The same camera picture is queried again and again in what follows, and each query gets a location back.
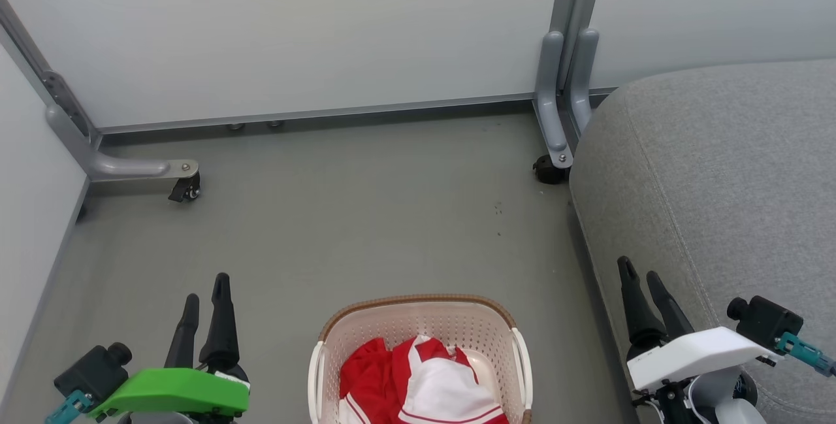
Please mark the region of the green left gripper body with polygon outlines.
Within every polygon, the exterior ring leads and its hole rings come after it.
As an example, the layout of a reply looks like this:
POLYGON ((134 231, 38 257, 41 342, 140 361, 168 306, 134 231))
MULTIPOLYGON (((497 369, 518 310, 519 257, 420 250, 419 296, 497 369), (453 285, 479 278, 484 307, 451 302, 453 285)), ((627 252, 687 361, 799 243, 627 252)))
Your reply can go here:
POLYGON ((249 388, 239 380, 195 368, 144 368, 88 416, 176 412, 236 417, 248 411, 249 399, 249 388))

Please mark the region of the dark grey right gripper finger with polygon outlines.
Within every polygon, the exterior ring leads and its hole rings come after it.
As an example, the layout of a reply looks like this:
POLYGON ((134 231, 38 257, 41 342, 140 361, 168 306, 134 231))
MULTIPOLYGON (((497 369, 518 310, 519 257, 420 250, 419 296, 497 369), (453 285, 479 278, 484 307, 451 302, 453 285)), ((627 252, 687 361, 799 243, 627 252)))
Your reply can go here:
POLYGON ((630 341, 626 359, 631 361, 642 353, 662 346, 663 340, 667 338, 667 331, 648 305, 641 288, 640 275, 630 258, 622 255, 618 258, 617 264, 625 323, 630 341))
POLYGON ((677 300, 667 290, 659 274, 655 271, 648 272, 646 274, 646 282, 650 289, 653 303, 661 313, 668 340, 671 341, 684 335, 693 334, 695 329, 690 321, 687 320, 686 314, 682 311, 677 300))

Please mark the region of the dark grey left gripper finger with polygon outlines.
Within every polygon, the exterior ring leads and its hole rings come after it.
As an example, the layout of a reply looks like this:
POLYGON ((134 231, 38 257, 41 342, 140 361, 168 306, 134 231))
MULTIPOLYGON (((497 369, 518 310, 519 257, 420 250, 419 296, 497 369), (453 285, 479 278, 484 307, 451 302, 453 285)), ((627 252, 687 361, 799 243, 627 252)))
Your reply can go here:
POLYGON ((249 382, 248 375, 239 364, 241 353, 238 343, 238 327, 232 302, 232 288, 227 273, 218 273, 211 296, 213 312, 207 339, 199 353, 199 361, 211 373, 220 372, 249 382))
POLYGON ((199 304, 197 294, 190 293, 186 296, 182 316, 177 323, 165 359, 165 368, 192 368, 195 335, 199 328, 199 304))

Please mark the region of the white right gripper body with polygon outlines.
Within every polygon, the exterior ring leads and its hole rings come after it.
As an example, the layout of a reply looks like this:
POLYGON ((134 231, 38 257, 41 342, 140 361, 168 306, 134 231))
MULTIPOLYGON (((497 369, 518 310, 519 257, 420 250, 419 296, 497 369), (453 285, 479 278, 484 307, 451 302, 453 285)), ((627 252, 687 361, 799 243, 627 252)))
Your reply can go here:
POLYGON ((739 367, 759 357, 781 361, 775 350, 726 327, 675 338, 627 361, 630 380, 636 391, 656 391, 666 383, 708 374, 723 368, 739 367))

